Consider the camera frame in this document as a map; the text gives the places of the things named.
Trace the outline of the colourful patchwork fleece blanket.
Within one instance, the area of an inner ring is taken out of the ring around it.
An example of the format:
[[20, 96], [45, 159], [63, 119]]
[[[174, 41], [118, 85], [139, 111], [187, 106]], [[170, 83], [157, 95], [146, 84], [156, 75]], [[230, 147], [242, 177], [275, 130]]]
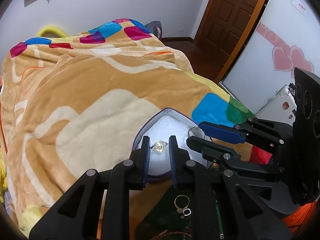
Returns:
[[195, 74], [183, 52], [128, 18], [16, 44], [1, 82], [11, 218], [25, 236], [86, 170], [127, 159], [138, 131], [160, 110], [226, 126], [252, 116]]

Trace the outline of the yellow curved headboard tube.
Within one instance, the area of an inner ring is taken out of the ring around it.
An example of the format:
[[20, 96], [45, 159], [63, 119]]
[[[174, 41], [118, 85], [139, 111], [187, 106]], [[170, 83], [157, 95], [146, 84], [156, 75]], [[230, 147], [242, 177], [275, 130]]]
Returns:
[[38, 37], [44, 37], [45, 34], [54, 34], [55, 36], [59, 37], [59, 38], [63, 38], [63, 37], [67, 37], [68, 35], [61, 30], [60, 28], [53, 26], [53, 25], [47, 25], [44, 26], [43, 28], [41, 28], [38, 33], [37, 36]]

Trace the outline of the grey purple bag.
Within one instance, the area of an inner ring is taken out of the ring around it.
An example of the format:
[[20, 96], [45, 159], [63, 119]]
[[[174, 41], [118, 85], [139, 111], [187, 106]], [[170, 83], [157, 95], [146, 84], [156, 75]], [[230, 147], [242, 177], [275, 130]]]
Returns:
[[153, 33], [159, 40], [162, 39], [162, 25], [160, 21], [152, 21], [145, 25], [146, 29]]

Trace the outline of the wardrobe door with pink hearts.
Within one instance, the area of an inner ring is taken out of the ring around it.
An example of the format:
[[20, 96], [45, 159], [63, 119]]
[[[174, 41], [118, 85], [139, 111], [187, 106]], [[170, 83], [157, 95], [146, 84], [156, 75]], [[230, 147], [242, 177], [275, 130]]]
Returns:
[[294, 69], [319, 75], [319, 22], [306, 0], [269, 0], [242, 54], [222, 84], [258, 113]]

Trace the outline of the purple heart-shaped jewelry box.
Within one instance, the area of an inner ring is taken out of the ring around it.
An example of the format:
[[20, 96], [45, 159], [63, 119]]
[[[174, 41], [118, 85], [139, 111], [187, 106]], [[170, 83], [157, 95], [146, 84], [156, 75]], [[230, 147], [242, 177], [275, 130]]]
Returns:
[[187, 139], [196, 136], [207, 141], [212, 139], [198, 128], [198, 124], [176, 111], [173, 108], [165, 108], [154, 115], [136, 135], [132, 150], [141, 148], [143, 137], [150, 139], [150, 164], [148, 182], [158, 183], [171, 176], [169, 138], [174, 135], [178, 147], [188, 151], [191, 160], [202, 164], [206, 168], [212, 166], [212, 162], [203, 159], [202, 155], [191, 150], [187, 146]]

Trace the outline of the yellow cartoon bedsheet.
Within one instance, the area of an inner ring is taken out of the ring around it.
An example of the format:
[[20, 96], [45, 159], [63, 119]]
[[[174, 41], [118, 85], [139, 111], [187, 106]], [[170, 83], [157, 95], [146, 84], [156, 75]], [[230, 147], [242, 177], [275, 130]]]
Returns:
[[5, 169], [5, 163], [2, 158], [2, 152], [0, 151], [0, 201], [4, 203], [4, 191], [7, 189], [7, 173]]

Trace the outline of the white suitcase with stickers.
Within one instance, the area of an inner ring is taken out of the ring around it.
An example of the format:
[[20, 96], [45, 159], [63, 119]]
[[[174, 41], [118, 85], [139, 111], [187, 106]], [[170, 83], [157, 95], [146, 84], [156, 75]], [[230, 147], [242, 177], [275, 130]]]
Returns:
[[293, 125], [297, 105], [290, 86], [284, 85], [278, 93], [256, 114], [256, 117], [264, 120], [283, 122]]

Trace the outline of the brown wooden door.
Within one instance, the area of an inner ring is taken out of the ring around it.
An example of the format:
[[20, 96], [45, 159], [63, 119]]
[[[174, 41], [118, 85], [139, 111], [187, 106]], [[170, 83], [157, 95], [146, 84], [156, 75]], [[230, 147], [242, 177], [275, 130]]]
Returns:
[[239, 42], [258, 0], [213, 0], [197, 45], [223, 66]]

